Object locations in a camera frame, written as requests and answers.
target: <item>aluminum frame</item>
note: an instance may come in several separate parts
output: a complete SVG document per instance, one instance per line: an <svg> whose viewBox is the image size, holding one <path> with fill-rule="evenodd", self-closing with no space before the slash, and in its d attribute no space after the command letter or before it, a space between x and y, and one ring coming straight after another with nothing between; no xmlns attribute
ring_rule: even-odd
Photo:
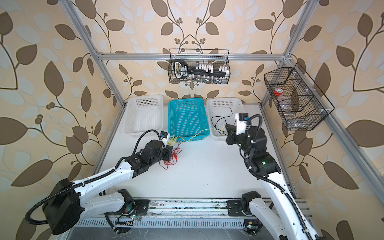
<svg viewBox="0 0 384 240"><path fill-rule="evenodd" d="M186 55L196 55L198 53L186 53ZM210 56L222 56L222 54L210 54ZM170 54L163 53L98 53L100 60L169 60ZM282 61L283 54L229 54L230 61Z"/></svg>
<svg viewBox="0 0 384 240"><path fill-rule="evenodd" d="M101 71L101 74L104 76L104 79L107 85L109 86L109 88L111 89L112 93L116 97L117 102L119 103L120 106L123 107L125 105L124 98L120 94L119 89L117 88L115 82L113 81L111 75L109 74L107 67L104 65L103 61L98 58L96 54L96 48L92 42L92 39L88 35L87 30L85 29L79 16L77 15L72 2L70 0L60 0L60 3L65 13L68 15L68 18L71 20L74 28L79 33L80 38L83 40L83 43L87 48L89 54L91 55L93 61L95 62L96 66Z"/></svg>

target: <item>wire mesh basket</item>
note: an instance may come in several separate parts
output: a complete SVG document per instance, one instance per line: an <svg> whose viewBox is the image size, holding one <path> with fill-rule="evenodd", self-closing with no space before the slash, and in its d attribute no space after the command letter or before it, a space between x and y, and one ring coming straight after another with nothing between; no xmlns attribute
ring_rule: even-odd
<svg viewBox="0 0 384 240"><path fill-rule="evenodd" d="M334 106L315 81L311 87L304 82L299 74L301 70L297 64L293 68L278 68L264 74L264 81L286 129L310 131L334 110ZM331 107L324 106L316 93L324 96Z"/></svg>
<svg viewBox="0 0 384 240"><path fill-rule="evenodd" d="M228 84L229 50L170 49L168 76L170 83Z"/></svg>

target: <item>brown leaf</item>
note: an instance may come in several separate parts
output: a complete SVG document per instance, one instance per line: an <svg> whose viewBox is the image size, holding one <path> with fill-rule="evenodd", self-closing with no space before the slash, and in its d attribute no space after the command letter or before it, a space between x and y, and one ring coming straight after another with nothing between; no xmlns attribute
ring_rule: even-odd
<svg viewBox="0 0 384 240"><path fill-rule="evenodd" d="M141 80L136 80L136 81L133 82L133 85L134 86L139 86L139 85L141 85L141 83L142 83Z"/></svg>
<svg viewBox="0 0 384 240"><path fill-rule="evenodd" d="M312 145L313 139L306 138L299 144L299 146L297 146L297 151L303 156L308 155L311 152Z"/></svg>
<svg viewBox="0 0 384 240"><path fill-rule="evenodd" d="M73 154L79 154L83 150L83 144L75 137L65 137L65 144L68 150Z"/></svg>
<svg viewBox="0 0 384 240"><path fill-rule="evenodd" d="M261 64L257 69L256 69L256 75L261 73L264 70L264 64Z"/></svg>
<svg viewBox="0 0 384 240"><path fill-rule="evenodd" d="M256 52L253 52L252 54L266 54L265 50L258 50Z"/></svg>
<svg viewBox="0 0 384 240"><path fill-rule="evenodd" d="M367 37L372 31L372 27L373 27L373 21L371 17L368 14L363 13L358 23L359 33L364 37Z"/></svg>
<svg viewBox="0 0 384 240"><path fill-rule="evenodd" d="M295 133L293 134L293 142L296 145L299 145L307 137L306 135L307 135L307 131L303 131L303 130L295 131Z"/></svg>
<svg viewBox="0 0 384 240"><path fill-rule="evenodd" d="M319 35L321 31L321 27L318 26L318 25L313 25L311 26L310 28L308 28L308 30L305 32L304 34L304 41L312 41L315 39L315 37L317 37L317 35Z"/></svg>
<svg viewBox="0 0 384 240"><path fill-rule="evenodd" d="M76 35L70 26L66 24L58 24L55 26L56 31L67 40L74 40Z"/></svg>
<svg viewBox="0 0 384 240"><path fill-rule="evenodd" d="M37 238L36 240L48 240L49 237L52 235L52 231L50 228L47 230L43 231Z"/></svg>
<svg viewBox="0 0 384 240"><path fill-rule="evenodd" d="M87 59L87 65L88 65L88 70L90 72L90 74L93 76L93 62L92 62L92 59L88 58Z"/></svg>
<svg viewBox="0 0 384 240"><path fill-rule="evenodd" d="M303 4L303 0L286 0L283 6L283 15L290 18L297 13Z"/></svg>
<svg viewBox="0 0 384 240"><path fill-rule="evenodd" d="M113 96L113 98L112 98L113 107L116 107L116 103L117 103L117 99L115 96Z"/></svg>
<svg viewBox="0 0 384 240"><path fill-rule="evenodd" d="M97 122L95 128L93 129L93 134L95 134L95 136L99 135L100 130L101 130L101 120Z"/></svg>
<svg viewBox="0 0 384 240"><path fill-rule="evenodd" d="M337 224L336 233L339 240L354 240L351 227L347 220L342 220Z"/></svg>
<svg viewBox="0 0 384 240"><path fill-rule="evenodd" d="M194 98L201 98L201 99L203 99L203 100L204 100L203 96L201 96L201 95L198 95L198 94L195 94L195 95L194 95Z"/></svg>
<svg viewBox="0 0 384 240"><path fill-rule="evenodd" d="M112 96L112 93L110 91L109 88L106 88L104 91L103 91L103 94L106 98L110 98Z"/></svg>
<svg viewBox="0 0 384 240"><path fill-rule="evenodd" d="M297 66L299 67L299 69L300 69L303 73L305 73L305 71L306 71L306 66L305 66L305 61L304 61L303 59L301 59L301 58L298 58L298 59L297 59Z"/></svg>
<svg viewBox="0 0 384 240"><path fill-rule="evenodd" d="M331 73L326 63L323 63L323 65L320 67L314 79L314 83L315 84L313 86L318 94L323 96L331 84Z"/></svg>
<svg viewBox="0 0 384 240"><path fill-rule="evenodd" d="M36 232L36 225L29 224L22 220L16 233L16 240L30 240Z"/></svg>
<svg viewBox="0 0 384 240"><path fill-rule="evenodd" d="M160 34L168 36L173 32L173 23L164 23L161 27Z"/></svg>
<svg viewBox="0 0 384 240"><path fill-rule="evenodd" d="M328 177L340 187L351 190L359 188L351 176L336 163L325 162L323 167Z"/></svg>
<svg viewBox="0 0 384 240"><path fill-rule="evenodd" d="M83 108L84 112L89 111L89 109L91 108L91 104L92 104L91 92L86 86L83 90L83 94L81 95L81 107Z"/></svg>
<svg viewBox="0 0 384 240"><path fill-rule="evenodd" d="M220 66L225 66L225 62L224 61L214 61L213 62L214 68L220 68Z"/></svg>
<svg viewBox="0 0 384 240"><path fill-rule="evenodd" d="M218 48L213 49L209 54L218 54Z"/></svg>
<svg viewBox="0 0 384 240"><path fill-rule="evenodd" d="M212 17L219 16L225 8L226 0L214 0L209 6L209 13Z"/></svg>
<svg viewBox="0 0 384 240"><path fill-rule="evenodd" d="M329 234L326 230L320 229L321 234L325 237L326 240L335 240L331 234Z"/></svg>
<svg viewBox="0 0 384 240"><path fill-rule="evenodd" d="M111 31L120 31L124 27L124 21L118 19L108 20L105 25Z"/></svg>
<svg viewBox="0 0 384 240"><path fill-rule="evenodd" d="M246 85L246 86L250 86L251 85L251 82L248 81L248 80L242 80L241 83Z"/></svg>
<svg viewBox="0 0 384 240"><path fill-rule="evenodd" d="M151 0L152 8L161 17L166 17L168 15L167 4L162 0Z"/></svg>
<svg viewBox="0 0 384 240"><path fill-rule="evenodd" d="M205 30L207 31L207 33L211 34L211 35L218 35L218 29L217 29L217 26L216 24L214 23L207 23L205 25Z"/></svg>
<svg viewBox="0 0 384 240"><path fill-rule="evenodd" d="M47 3L49 5L56 5L59 2L59 0L47 0Z"/></svg>
<svg viewBox="0 0 384 240"><path fill-rule="evenodd" d="M355 53L351 49L343 46L336 47L336 56L340 64L344 67L351 66L355 60Z"/></svg>
<svg viewBox="0 0 384 240"><path fill-rule="evenodd" d="M292 36L293 31L295 30L296 24L293 24L291 30L289 31L289 37Z"/></svg>
<svg viewBox="0 0 384 240"><path fill-rule="evenodd" d="M259 30L267 31L273 28L273 21L267 18L255 20L255 25Z"/></svg>
<svg viewBox="0 0 384 240"><path fill-rule="evenodd" d="M207 94L207 98L214 98L214 97L216 97L219 94L219 92L220 92L219 90L210 91Z"/></svg>
<svg viewBox="0 0 384 240"><path fill-rule="evenodd" d="M128 71L125 69L125 67L123 67L123 65L119 64L119 69L122 73L124 73L125 75L128 75Z"/></svg>
<svg viewBox="0 0 384 240"><path fill-rule="evenodd" d="M83 66L83 57L77 57L73 61L73 72L76 73L76 72L80 71L82 66Z"/></svg>
<svg viewBox="0 0 384 240"><path fill-rule="evenodd" d="M172 84L179 84L180 83L180 79L174 78L174 79L170 80L169 82L172 83Z"/></svg>
<svg viewBox="0 0 384 240"><path fill-rule="evenodd" d="M311 183L311 179L310 179L310 176L307 172L307 169L305 169L304 165L303 164L300 164L299 165L299 171L300 171L300 174L301 176L303 177L304 181L306 181L307 183L309 184L312 184Z"/></svg>
<svg viewBox="0 0 384 240"><path fill-rule="evenodd" d="M75 3L87 18L94 19L96 17L96 8L92 0L75 0Z"/></svg>
<svg viewBox="0 0 384 240"><path fill-rule="evenodd" d="M0 14L0 34L6 35L10 33L13 29L12 18L9 16L7 12L3 12Z"/></svg>
<svg viewBox="0 0 384 240"><path fill-rule="evenodd" d="M79 174L80 170L81 170L81 163L78 162L78 163L76 163L75 166L73 166L73 168L72 168L72 170L68 176L68 180L72 181L74 178L76 178L76 176Z"/></svg>
<svg viewBox="0 0 384 240"><path fill-rule="evenodd" d="M34 184L43 177L45 177L51 170L53 162L48 159L43 159L35 162L27 169L25 169L20 175L13 181L11 186L14 187L25 187Z"/></svg>
<svg viewBox="0 0 384 240"><path fill-rule="evenodd" d="M157 62L157 64L164 70L168 71L168 68L170 67L169 63L167 62Z"/></svg>
<svg viewBox="0 0 384 240"><path fill-rule="evenodd" d="M64 90L63 77L52 61L45 67L44 83L48 90L56 97Z"/></svg>
<svg viewBox="0 0 384 240"><path fill-rule="evenodd" d="M0 118L0 145L16 142L22 138L28 128L13 118Z"/></svg>
<svg viewBox="0 0 384 240"><path fill-rule="evenodd" d="M147 94L147 92L143 92L143 91L135 91L134 94L135 94L136 96L143 96L143 95Z"/></svg>
<svg viewBox="0 0 384 240"><path fill-rule="evenodd" d="M291 109L293 112L298 112L300 109L300 98L297 94L297 90L295 89L292 93L291 97Z"/></svg>
<svg viewBox="0 0 384 240"><path fill-rule="evenodd" d="M73 127L72 128L73 135L81 142L86 143L88 142L88 131L83 127Z"/></svg>
<svg viewBox="0 0 384 240"><path fill-rule="evenodd" d="M347 127L347 131L361 147L384 145L384 125L372 120L358 120Z"/></svg>
<svg viewBox="0 0 384 240"><path fill-rule="evenodd" d="M288 137L289 133L288 133L287 129L285 128L284 124L281 125L281 129L283 130L284 136Z"/></svg>
<svg viewBox="0 0 384 240"><path fill-rule="evenodd" d="M329 4L329 0L320 0L319 4L320 4L321 6L323 6L323 7L328 6L328 4Z"/></svg>
<svg viewBox="0 0 384 240"><path fill-rule="evenodd" d="M85 27L85 30L87 30L89 37L92 38L92 33L91 33L91 30L89 29L88 25L85 25L84 27Z"/></svg>
<svg viewBox="0 0 384 240"><path fill-rule="evenodd" d="M173 91L169 91L169 90L166 90L166 95L170 98L179 98L179 96L177 95L177 93L173 92Z"/></svg>
<svg viewBox="0 0 384 240"><path fill-rule="evenodd" d="M251 95L251 91L248 91L248 90L240 91L240 92L237 92L237 93L240 94L240 95L243 95L243 96L249 96L249 95Z"/></svg>

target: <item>wallpaper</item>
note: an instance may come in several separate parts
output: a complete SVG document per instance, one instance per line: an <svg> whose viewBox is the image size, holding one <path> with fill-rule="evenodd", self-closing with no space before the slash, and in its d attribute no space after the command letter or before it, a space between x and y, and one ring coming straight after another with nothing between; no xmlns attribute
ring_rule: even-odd
<svg viewBox="0 0 384 240"><path fill-rule="evenodd" d="M336 115L383 173L383 2L320 0L293 54ZM382 239L384 208L325 122L287 131L266 112L300 198L327 239Z"/></svg>
<svg viewBox="0 0 384 240"><path fill-rule="evenodd" d="M304 0L73 0L98 51L283 53Z"/></svg>
<svg viewBox="0 0 384 240"><path fill-rule="evenodd" d="M335 105L336 116L384 175L384 2L320 1L293 59Z"/></svg>
<svg viewBox="0 0 384 240"><path fill-rule="evenodd" d="M265 109L316 231L328 240L382 239L384 208L326 123L287 131L275 105Z"/></svg>
<svg viewBox="0 0 384 240"><path fill-rule="evenodd" d="M90 174L120 107L57 1L0 1L0 39L0 234L45 240L25 213Z"/></svg>
<svg viewBox="0 0 384 240"><path fill-rule="evenodd" d="M164 102L181 98L240 98L245 103L261 102L266 87L263 75L276 68L273 61L230 61L228 84L169 81L166 61L109 61L107 68L125 100L160 94Z"/></svg>

